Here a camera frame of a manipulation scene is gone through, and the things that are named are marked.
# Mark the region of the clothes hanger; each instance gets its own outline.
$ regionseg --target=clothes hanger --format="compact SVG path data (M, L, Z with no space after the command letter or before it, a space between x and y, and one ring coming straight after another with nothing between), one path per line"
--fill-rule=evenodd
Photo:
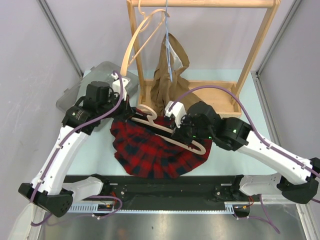
M149 25L152 17L154 16L155 13L161 12L162 13L162 20L161 22L159 22L158 26L156 27L156 29L153 31L153 33L151 33L151 35L149 36L149 38L145 41L145 43L140 47L139 51L136 52L136 54L131 58L131 60L129 60L130 58L130 53L132 51L132 48L134 46L134 43L136 41L136 38L138 36L139 33L143 32ZM170 15L168 13L166 13L166 10L164 9L156 9L154 10L152 13L150 13L148 16L144 16L144 12L143 12L143 21L140 23L140 25L137 27L136 31L134 32L131 41L129 42L129 45L125 51L124 57L123 57L123 61L122 61L122 65L121 65L121 70L120 70L120 74L122 76L126 76L127 75L127 70L128 67L134 62L134 60L136 59L136 57L138 56L138 54L142 51L142 49L146 46L146 44L149 42L149 40L155 35L155 33L159 30L160 26L164 23L166 17L165 14L167 14L168 17L170 17Z
M144 125L148 125L148 126L151 126L153 128L157 128L157 129L160 129L162 131L165 131L165 132L168 132L170 134L173 133L173 130L170 129L170 128L167 128L165 126L161 126L159 124L156 124L154 122L155 119L157 119L158 115L157 113L149 106L146 106L146 105L143 105L143 104L140 104L136 107L137 109L143 111L144 113L147 114L146 118L147 120L143 120L143 119L140 119L140 118L137 118L137 117L132 117L131 120L134 121L134 122L137 122L137 123L142 123ZM192 148L190 146L187 146L181 142L178 142L176 140L173 140L169 137L165 137L165 136L161 136L159 134L157 134L159 137L163 138L164 140L166 140L167 142L171 143L171 144L174 144L174 145L177 145L181 148L184 148L190 152L193 152L195 154L198 154L198 155L204 155L206 153L206 149L204 146L202 146L200 143L198 143L197 141L192 141L192 144L194 146L196 146L198 149L195 149L195 148Z

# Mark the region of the reflective floor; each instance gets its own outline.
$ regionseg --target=reflective floor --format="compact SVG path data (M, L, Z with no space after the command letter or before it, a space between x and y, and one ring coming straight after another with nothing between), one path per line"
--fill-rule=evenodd
M305 240L295 205L267 205L267 210L281 234L267 223L255 219L236 220L223 214L128 214L107 219L79 217L42 227L39 240ZM264 217L260 205L251 216ZM74 218L67 214L52 218L49 224Z

